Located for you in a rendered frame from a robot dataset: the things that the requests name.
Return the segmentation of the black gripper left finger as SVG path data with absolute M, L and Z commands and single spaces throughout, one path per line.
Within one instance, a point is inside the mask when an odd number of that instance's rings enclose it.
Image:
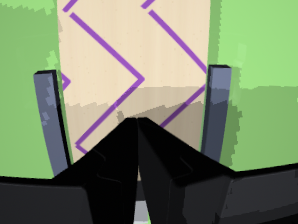
M 53 179 L 0 176 L 0 224 L 134 224 L 137 117 Z

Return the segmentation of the beige strip with purple zigzag lines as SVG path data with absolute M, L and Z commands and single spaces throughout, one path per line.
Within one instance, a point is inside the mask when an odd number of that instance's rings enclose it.
M 126 117 L 200 147 L 210 0 L 57 0 L 73 163 Z

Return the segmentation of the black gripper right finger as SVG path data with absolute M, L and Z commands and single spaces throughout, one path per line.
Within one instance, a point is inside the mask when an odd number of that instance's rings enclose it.
M 152 224 L 259 224 L 298 213 L 298 163 L 235 172 L 149 117 L 137 124 Z

